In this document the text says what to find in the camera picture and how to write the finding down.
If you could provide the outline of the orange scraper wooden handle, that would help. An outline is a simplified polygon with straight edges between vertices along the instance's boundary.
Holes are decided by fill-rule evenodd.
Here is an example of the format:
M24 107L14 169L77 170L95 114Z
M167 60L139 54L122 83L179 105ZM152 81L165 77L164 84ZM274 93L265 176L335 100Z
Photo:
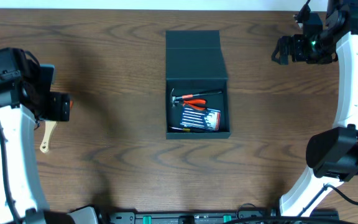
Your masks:
M73 101L70 100L69 102L65 102L63 105L63 112L64 112L64 119L65 121L69 120L70 117L70 110L73 107ZM45 121L45 132L44 132L44 137L42 139L42 142L40 144L40 150L42 153L46 154L49 152L50 150L50 143L51 143L51 138L53 136L53 132L55 130L55 128L57 127L58 121L50 121L50 120L46 120Z

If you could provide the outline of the black gift box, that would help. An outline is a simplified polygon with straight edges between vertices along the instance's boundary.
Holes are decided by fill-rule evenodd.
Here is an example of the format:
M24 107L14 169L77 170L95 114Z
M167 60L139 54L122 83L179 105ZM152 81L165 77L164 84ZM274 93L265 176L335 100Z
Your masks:
M166 32L166 122L167 139L227 139L231 135L227 92L228 75L217 30L168 30ZM219 110L219 129L210 133L182 133L169 127L184 127L183 108L172 105L174 96L221 90L201 96L205 108Z

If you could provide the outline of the small claw hammer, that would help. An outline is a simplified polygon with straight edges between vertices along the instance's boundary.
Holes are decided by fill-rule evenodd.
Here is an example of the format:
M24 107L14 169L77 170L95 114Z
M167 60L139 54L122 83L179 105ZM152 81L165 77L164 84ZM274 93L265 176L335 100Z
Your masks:
M198 97L201 97L201 96L218 95L218 94L222 93L221 90L213 90L213 91L204 91L201 93L191 93L191 94L187 94L187 95L174 96L173 91L174 91L174 89L172 89L172 91L170 93L170 99L171 99L172 105L174 105L175 103L184 103L184 102L190 101L190 100L197 100Z

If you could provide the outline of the blue precision screwdriver set case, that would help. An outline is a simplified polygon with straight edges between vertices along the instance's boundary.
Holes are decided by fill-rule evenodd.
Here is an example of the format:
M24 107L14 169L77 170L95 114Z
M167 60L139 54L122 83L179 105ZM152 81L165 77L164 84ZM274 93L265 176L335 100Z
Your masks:
M221 112L219 110L210 108L196 110L186 106L183 108L180 124L184 127L217 131L219 129L220 120Z

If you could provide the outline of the red handled pliers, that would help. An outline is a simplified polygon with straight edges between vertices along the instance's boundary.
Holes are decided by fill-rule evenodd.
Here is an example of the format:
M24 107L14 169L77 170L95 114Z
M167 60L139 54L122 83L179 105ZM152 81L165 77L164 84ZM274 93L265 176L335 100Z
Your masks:
M181 101L174 101L173 104L181 105L182 107L189 107L191 109L197 110L197 111L205 111L206 108L204 107L206 104L206 100L198 98L198 99L192 99L192 100L181 100Z

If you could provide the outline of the black yellow screwdriver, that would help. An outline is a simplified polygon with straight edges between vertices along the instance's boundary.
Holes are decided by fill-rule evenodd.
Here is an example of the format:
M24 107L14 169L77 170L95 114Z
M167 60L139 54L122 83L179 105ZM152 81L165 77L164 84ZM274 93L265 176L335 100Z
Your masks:
M210 133L210 130L200 128L187 128L187 127L169 127L171 130L179 131L182 133Z

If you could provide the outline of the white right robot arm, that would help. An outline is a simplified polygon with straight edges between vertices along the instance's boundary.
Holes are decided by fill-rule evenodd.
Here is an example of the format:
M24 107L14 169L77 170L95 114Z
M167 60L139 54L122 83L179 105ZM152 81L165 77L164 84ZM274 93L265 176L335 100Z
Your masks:
M306 168L279 200L281 216L303 218L358 176L358 1L329 1L325 19L305 4L294 19L302 32L279 38L272 60L280 65L339 64L333 126L309 140Z

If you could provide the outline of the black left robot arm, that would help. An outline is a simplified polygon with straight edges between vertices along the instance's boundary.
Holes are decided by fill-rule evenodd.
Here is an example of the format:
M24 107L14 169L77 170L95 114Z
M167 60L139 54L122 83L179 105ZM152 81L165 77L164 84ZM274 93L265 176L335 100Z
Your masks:
M93 206L53 212L40 183L34 131L45 122L44 142L70 118L69 94L53 92L55 67L29 52L0 49L0 223L101 223Z

